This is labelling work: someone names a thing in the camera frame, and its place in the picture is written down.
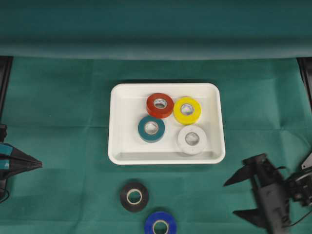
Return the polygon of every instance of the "yellow tape roll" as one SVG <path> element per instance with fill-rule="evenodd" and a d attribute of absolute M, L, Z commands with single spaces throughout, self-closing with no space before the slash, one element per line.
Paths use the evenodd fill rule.
<path fill-rule="evenodd" d="M 175 119 L 184 125 L 195 123 L 200 116 L 200 112 L 199 103 L 191 97 L 179 99 L 174 106 Z"/>

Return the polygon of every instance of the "white tray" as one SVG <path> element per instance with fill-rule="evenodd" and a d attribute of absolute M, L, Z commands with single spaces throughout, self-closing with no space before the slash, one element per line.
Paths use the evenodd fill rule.
<path fill-rule="evenodd" d="M 165 93 L 173 101 L 191 96 L 201 106 L 196 123 L 207 135 L 206 149 L 188 156 L 176 139 L 184 125 L 173 113 L 164 118 L 165 133 L 155 143 L 147 143 L 138 134 L 139 121 L 147 115 L 146 99 L 153 93 Z M 108 156 L 115 164 L 205 164 L 219 163 L 225 156 L 220 94 L 209 83 L 119 84 L 112 89 L 109 120 Z"/>

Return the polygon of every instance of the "black metal frame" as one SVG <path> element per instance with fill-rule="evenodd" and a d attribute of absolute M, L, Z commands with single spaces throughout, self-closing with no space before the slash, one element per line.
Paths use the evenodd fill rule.
<path fill-rule="evenodd" d="M 312 57 L 297 58 L 297 61 L 303 83 L 307 89 L 310 106 L 312 108 Z"/>
<path fill-rule="evenodd" d="M 13 57 L 0 56 L 0 119 L 4 107 Z"/>
<path fill-rule="evenodd" d="M 13 57 L 0 56 L 0 120 L 2 118 L 2 111 L 4 107 L 6 90 L 9 83 L 9 77 L 12 67 Z M 3 142 L 6 136 L 6 126 L 0 124 L 0 141 Z M 7 179 L 0 180 L 0 199 L 5 196 L 5 189 Z"/>

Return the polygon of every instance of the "green cloth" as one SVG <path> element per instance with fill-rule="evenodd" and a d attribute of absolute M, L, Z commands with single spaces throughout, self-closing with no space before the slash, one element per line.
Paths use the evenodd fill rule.
<path fill-rule="evenodd" d="M 308 57 L 311 9 L 311 0 L 3 0 L 0 55 Z"/>
<path fill-rule="evenodd" d="M 216 165 L 118 166 L 107 156 L 110 91 L 124 82 L 211 82 L 221 93 L 226 157 Z M 294 170 L 312 150 L 312 115 L 295 59 L 122 61 L 15 58 L 2 122 L 6 142 L 43 162 L 9 179 L 5 234 L 142 234 L 148 215 L 170 212 L 179 234 L 263 234 L 234 210 L 255 208 L 248 181 L 223 188 L 241 160 L 266 152 Z M 131 179 L 150 192 L 126 211 Z M 292 220 L 307 209 L 292 204 Z M 293 228 L 312 230 L 312 217 Z"/>

